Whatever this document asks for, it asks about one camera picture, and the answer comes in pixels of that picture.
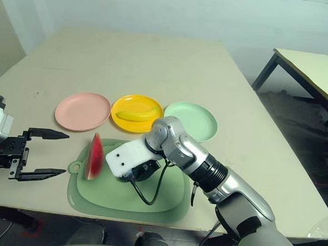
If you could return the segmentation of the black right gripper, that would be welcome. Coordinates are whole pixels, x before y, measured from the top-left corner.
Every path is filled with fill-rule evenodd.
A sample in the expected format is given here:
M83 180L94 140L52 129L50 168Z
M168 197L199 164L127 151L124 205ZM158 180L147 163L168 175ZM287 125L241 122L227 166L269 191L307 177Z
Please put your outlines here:
M129 181L141 182L152 176L161 166L156 160L149 160L132 169Z

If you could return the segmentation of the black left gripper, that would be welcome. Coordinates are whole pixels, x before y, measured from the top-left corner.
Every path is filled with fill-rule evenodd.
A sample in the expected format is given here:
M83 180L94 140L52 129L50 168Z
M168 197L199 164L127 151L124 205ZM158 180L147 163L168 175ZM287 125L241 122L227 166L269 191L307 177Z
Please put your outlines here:
M32 137L41 137L42 139L69 139L67 134L51 129L29 128L23 131L22 136L8 137L0 143L0 168L9 169L8 179L21 181L37 181L52 178L63 174L65 169L35 169L34 172L22 172L26 165L29 148L26 148L26 142L32 140Z

